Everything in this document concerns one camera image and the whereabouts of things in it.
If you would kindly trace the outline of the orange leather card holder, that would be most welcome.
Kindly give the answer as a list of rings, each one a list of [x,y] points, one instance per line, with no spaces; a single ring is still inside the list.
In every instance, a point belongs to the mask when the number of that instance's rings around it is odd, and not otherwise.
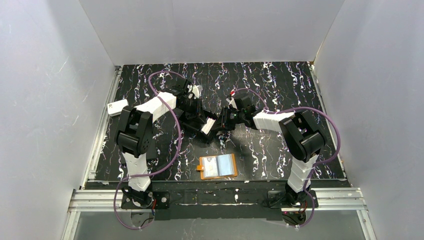
[[[201,180],[238,176],[236,158],[233,153],[200,157],[196,171],[200,172]]]

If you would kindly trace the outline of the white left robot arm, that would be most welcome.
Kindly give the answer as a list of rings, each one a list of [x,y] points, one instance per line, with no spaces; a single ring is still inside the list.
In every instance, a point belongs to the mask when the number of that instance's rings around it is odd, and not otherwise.
[[[153,143],[154,122],[175,109],[181,110],[178,129],[207,134],[211,120],[203,110],[200,85],[179,78],[175,85],[160,91],[151,100],[136,107],[125,106],[119,116],[115,143],[123,154],[131,190],[144,192],[151,183],[147,168],[147,151]]]

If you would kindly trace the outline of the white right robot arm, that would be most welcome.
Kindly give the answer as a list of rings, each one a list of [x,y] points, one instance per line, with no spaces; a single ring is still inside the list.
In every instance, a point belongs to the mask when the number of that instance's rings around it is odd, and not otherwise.
[[[313,164],[324,148],[327,139],[321,133],[314,118],[306,111],[289,110],[272,113],[258,109],[250,97],[238,94],[227,98],[216,122],[211,128],[215,132],[229,132],[236,125],[245,125],[254,130],[268,130],[281,133],[288,151],[292,155],[288,190],[299,194],[310,186]]]

